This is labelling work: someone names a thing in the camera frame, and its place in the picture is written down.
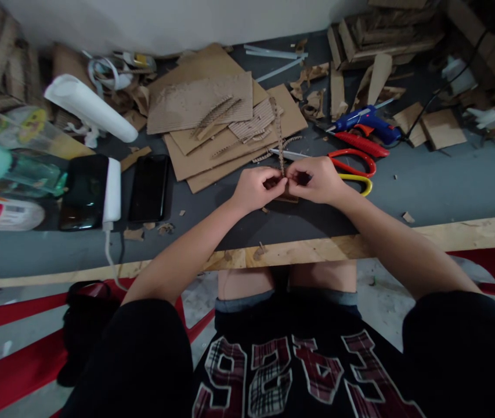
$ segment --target floor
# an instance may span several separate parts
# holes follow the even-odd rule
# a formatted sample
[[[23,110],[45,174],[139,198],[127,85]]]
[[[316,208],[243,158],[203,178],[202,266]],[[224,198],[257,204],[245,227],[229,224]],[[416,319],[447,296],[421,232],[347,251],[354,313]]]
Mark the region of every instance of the floor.
[[[466,273],[477,282],[494,283],[482,267],[457,259]],[[359,260],[357,264],[359,309],[363,319],[402,351],[402,322],[414,305],[402,285],[374,258]],[[67,284],[28,286],[0,289],[0,305],[30,300],[67,291]],[[195,324],[213,306],[217,294],[216,273],[197,278],[183,293],[183,305],[188,326]],[[29,345],[62,326],[66,307],[0,327],[0,358]],[[192,345],[196,365],[215,333],[214,321]],[[71,390],[51,383],[0,411],[0,418],[47,418],[59,410]]]

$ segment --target black t-shirt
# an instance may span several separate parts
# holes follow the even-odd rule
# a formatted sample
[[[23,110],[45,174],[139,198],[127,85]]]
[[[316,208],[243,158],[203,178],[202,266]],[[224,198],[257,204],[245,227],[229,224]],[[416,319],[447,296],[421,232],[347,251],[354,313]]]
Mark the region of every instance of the black t-shirt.
[[[195,371],[173,306],[121,307],[62,417],[495,417],[495,302],[431,294],[404,354],[327,301],[288,294],[217,315]]]

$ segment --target person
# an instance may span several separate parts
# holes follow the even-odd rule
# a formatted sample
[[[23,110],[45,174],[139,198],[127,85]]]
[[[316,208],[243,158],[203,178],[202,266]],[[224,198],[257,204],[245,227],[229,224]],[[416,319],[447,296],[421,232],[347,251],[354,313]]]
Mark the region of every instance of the person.
[[[228,201],[141,271],[63,417],[495,417],[495,301],[344,184],[329,158],[296,161],[279,176],[244,170]],[[291,266],[280,294],[268,269],[220,271],[216,335],[193,371],[174,302],[234,224],[287,184],[344,213],[416,300],[403,353],[362,321],[355,262],[322,262]]]

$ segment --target glue gun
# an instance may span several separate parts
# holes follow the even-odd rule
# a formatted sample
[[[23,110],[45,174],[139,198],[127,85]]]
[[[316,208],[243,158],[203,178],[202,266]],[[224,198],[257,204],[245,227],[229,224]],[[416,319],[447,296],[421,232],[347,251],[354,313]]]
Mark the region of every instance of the glue gun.
[[[369,135],[373,133],[376,135],[385,145],[390,145],[394,141],[399,140],[402,137],[400,130],[390,123],[375,116],[377,109],[387,105],[393,99],[387,100],[378,106],[366,106],[363,109],[356,110],[345,116],[342,116],[333,125],[326,129],[327,132],[347,132],[350,129],[357,127]]]

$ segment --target leg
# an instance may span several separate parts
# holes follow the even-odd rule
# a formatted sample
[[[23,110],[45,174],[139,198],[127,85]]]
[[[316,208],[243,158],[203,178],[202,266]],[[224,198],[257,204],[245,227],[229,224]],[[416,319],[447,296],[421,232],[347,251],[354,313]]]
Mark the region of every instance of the leg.
[[[218,272],[218,298],[241,299],[274,289],[270,269],[266,267],[220,270]]]
[[[355,293],[357,291],[356,260],[295,264],[290,267],[290,287],[294,286]]]

